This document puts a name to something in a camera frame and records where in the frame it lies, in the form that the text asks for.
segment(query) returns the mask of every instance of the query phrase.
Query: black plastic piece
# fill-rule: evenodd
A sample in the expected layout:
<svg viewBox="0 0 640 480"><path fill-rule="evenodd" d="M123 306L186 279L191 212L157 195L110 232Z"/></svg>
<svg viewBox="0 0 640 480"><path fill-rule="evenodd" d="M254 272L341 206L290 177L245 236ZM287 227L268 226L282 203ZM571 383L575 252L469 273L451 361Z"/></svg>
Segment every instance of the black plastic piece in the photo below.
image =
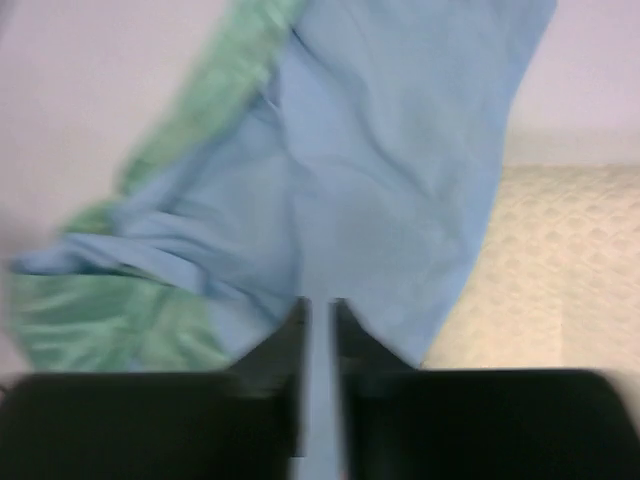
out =
<svg viewBox="0 0 640 480"><path fill-rule="evenodd" d="M33 375L0 408L7 480L283 479L306 303L220 373Z"/></svg>
<svg viewBox="0 0 640 480"><path fill-rule="evenodd" d="M285 479L306 303L217 373L32 375L0 404L0 478ZM640 479L617 393L580 370L417 371L334 306L349 480Z"/></svg>
<svg viewBox="0 0 640 480"><path fill-rule="evenodd" d="M604 377L417 371L345 302L335 318L350 480L640 479L640 441Z"/></svg>

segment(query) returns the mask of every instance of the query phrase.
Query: beige textured surface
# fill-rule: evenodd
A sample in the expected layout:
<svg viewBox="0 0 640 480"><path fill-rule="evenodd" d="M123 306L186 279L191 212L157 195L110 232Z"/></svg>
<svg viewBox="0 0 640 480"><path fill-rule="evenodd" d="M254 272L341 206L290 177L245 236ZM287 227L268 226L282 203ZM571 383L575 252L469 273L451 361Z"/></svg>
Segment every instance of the beige textured surface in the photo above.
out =
<svg viewBox="0 0 640 480"><path fill-rule="evenodd" d="M640 168L505 169L433 367L640 372Z"/></svg>

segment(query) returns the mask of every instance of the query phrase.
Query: white wall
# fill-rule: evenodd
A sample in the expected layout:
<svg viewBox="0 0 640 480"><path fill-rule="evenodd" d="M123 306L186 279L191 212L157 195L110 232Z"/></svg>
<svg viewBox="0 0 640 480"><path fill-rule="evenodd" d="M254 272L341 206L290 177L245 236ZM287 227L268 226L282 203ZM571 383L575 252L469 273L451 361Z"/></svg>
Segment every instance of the white wall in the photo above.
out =
<svg viewBox="0 0 640 480"><path fill-rule="evenodd" d="M511 163L640 163L640 1L558 0L511 113Z"/></svg>
<svg viewBox="0 0 640 480"><path fill-rule="evenodd" d="M0 38L0 256L105 197L225 0L18 0Z"/></svg>

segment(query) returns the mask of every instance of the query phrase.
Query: green towel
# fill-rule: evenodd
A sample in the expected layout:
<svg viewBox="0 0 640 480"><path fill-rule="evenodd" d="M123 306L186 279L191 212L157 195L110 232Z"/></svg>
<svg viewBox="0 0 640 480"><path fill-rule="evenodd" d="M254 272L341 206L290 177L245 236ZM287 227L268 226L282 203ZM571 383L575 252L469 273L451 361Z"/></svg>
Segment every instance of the green towel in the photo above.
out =
<svg viewBox="0 0 640 480"><path fill-rule="evenodd" d="M269 78L304 3L235 0L169 114L127 162L114 197L64 231L109 234L115 203L232 126ZM124 266L113 275L12 274L9 298L9 331L36 370L206 370L227 361L205 298Z"/></svg>

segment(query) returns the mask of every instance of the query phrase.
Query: blue cloth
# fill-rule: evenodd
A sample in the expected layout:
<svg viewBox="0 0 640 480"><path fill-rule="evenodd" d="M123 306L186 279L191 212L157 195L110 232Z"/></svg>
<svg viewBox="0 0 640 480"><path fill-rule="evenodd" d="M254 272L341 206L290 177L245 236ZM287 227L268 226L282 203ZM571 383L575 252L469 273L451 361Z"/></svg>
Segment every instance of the blue cloth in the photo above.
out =
<svg viewBox="0 0 640 480"><path fill-rule="evenodd" d="M205 295L237 357L295 295L314 303L305 478L340 470L326 303L348 298L413 364L478 254L510 101L551 0L311 0L265 91L112 212L18 259L38 274L129 265Z"/></svg>

